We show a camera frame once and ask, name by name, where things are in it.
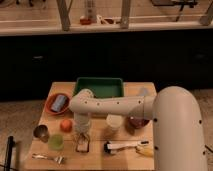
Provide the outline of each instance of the scrub brush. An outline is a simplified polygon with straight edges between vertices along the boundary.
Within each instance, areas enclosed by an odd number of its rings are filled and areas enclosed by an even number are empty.
[[[137,147],[138,145],[147,145],[149,141],[141,141],[141,142],[125,142],[125,143],[111,143],[107,141],[104,144],[104,151],[109,154],[116,154],[118,150],[130,147]]]

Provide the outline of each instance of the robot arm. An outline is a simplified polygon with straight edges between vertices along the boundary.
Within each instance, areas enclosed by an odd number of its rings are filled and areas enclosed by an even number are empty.
[[[156,97],[94,99],[82,90],[70,101],[77,131],[88,131],[88,113],[117,114],[153,119],[156,171],[207,171],[202,119],[194,96],[168,87]]]
[[[70,102],[70,109],[74,113],[86,114],[114,114],[122,116],[135,116],[152,120],[152,104],[154,96],[134,96],[95,99],[92,92],[84,89],[80,94],[73,97]]]

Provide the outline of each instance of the green plastic bin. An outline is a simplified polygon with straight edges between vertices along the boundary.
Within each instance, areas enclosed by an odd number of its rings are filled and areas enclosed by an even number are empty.
[[[123,80],[121,78],[79,77],[73,96],[82,89],[90,89],[96,98],[123,97]]]

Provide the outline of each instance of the metal cup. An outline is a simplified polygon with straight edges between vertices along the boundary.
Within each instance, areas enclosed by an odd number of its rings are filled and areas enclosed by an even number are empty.
[[[49,139],[49,131],[46,125],[38,125],[33,131],[34,137],[40,139],[42,142],[47,143]]]

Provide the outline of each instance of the cabinet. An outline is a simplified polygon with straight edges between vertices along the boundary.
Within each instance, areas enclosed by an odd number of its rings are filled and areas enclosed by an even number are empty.
[[[213,30],[0,37],[0,99],[46,98],[80,76],[152,81],[157,90],[213,86]]]

